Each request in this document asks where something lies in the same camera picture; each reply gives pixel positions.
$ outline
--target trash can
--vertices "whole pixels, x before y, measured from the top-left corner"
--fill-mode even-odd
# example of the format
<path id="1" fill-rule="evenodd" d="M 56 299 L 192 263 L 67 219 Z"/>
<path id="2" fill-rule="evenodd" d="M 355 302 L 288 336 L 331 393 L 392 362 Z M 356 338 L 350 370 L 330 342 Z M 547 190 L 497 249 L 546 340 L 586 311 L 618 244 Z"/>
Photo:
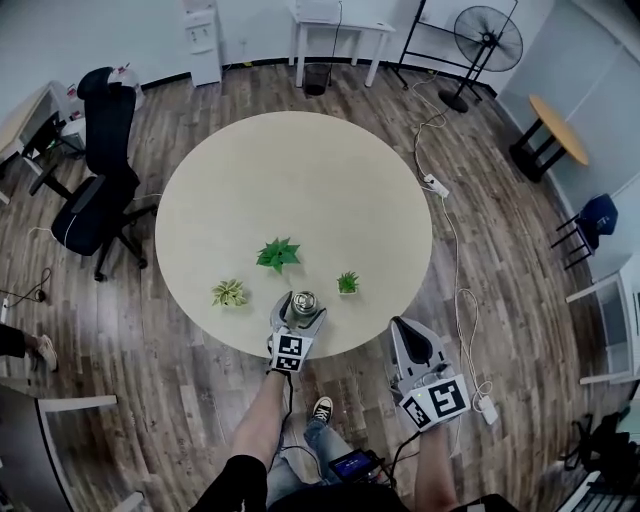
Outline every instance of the trash can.
<path id="1" fill-rule="evenodd" d="M 304 68 L 304 92 L 309 96 L 322 96 L 327 90 L 329 72 L 327 64 L 309 64 Z"/>

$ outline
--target green leafy plant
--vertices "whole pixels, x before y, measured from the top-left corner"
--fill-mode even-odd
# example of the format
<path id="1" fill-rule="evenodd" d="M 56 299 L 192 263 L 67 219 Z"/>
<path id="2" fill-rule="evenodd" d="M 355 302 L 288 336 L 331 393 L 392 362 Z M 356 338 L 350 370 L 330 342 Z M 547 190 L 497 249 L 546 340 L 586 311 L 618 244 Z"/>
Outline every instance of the green leafy plant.
<path id="1" fill-rule="evenodd" d="M 358 286 L 358 276 L 355 272 L 346 272 L 338 278 L 338 291 L 340 293 L 356 293 Z"/>
<path id="2" fill-rule="evenodd" d="M 247 298 L 244 296 L 242 281 L 220 281 L 220 284 L 211 290 L 213 292 L 213 306 L 244 306 Z"/>
<path id="3" fill-rule="evenodd" d="M 282 266 L 289 263 L 300 263 L 296 256 L 299 245 L 289 245 L 290 238 L 278 240 L 277 238 L 261 251 L 258 251 L 258 262 L 256 265 L 263 267 L 273 267 L 278 273 L 282 274 Z"/>

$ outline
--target shoe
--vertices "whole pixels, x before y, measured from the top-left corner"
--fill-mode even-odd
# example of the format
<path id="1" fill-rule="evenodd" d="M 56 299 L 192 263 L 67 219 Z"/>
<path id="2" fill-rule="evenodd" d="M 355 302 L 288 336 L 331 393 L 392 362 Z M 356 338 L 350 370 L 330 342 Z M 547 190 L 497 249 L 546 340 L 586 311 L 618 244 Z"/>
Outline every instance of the shoe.
<path id="1" fill-rule="evenodd" d="M 38 355 L 44 359 L 50 372 L 58 371 L 58 354 L 56 354 L 49 336 L 43 334 L 38 337 L 38 349 L 36 351 Z"/>
<path id="2" fill-rule="evenodd" d="M 320 398 L 316 405 L 313 406 L 312 420 L 320 420 L 323 423 L 329 423 L 331 416 L 333 415 L 333 400 L 328 396 Z"/>

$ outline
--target screen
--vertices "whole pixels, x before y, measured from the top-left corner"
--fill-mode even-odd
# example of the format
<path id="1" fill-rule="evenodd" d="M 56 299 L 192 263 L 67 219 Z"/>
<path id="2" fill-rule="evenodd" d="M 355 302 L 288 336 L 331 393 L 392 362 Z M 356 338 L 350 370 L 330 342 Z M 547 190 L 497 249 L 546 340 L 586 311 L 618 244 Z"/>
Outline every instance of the screen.
<path id="1" fill-rule="evenodd" d="M 363 452 L 353 452 L 348 459 L 336 462 L 334 471 L 345 478 L 362 472 L 363 469 L 371 466 L 371 459 Z"/>

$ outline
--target black table leg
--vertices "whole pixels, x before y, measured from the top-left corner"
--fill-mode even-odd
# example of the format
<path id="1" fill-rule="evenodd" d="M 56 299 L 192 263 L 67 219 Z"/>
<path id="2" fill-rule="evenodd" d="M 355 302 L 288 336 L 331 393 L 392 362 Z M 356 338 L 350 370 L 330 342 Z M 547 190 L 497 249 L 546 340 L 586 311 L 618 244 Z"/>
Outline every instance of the black table leg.
<path id="1" fill-rule="evenodd" d="M 549 160 L 547 160 L 544 164 L 542 164 L 542 167 L 540 167 L 540 177 L 542 177 L 542 175 L 547 172 L 547 169 L 549 167 L 551 167 L 553 164 L 555 164 L 558 160 L 560 160 L 563 155 L 567 152 L 566 149 L 564 148 L 560 148 L 558 151 L 556 151 L 553 156 L 551 158 L 549 158 Z"/>
<path id="2" fill-rule="evenodd" d="M 540 146 L 538 149 L 536 149 L 535 153 L 533 155 L 531 155 L 531 158 L 533 158 L 533 160 L 537 160 L 538 158 L 540 158 L 540 156 L 542 155 L 542 153 L 544 153 L 547 149 L 549 149 L 549 147 L 551 146 L 551 144 L 553 144 L 555 142 L 556 138 L 552 135 L 551 137 L 549 137 L 547 140 L 545 140 L 542 143 L 542 146 Z"/>
<path id="3" fill-rule="evenodd" d="M 533 126 L 531 126 L 531 128 L 529 128 L 526 131 L 526 133 L 522 137 L 520 137 L 520 140 L 516 142 L 514 146 L 517 146 L 517 147 L 524 146 L 524 144 L 531 138 L 531 136 L 534 133 L 536 133 L 540 129 L 541 126 L 542 126 L 542 121 L 540 119 L 537 119 L 536 122 L 533 123 Z"/>

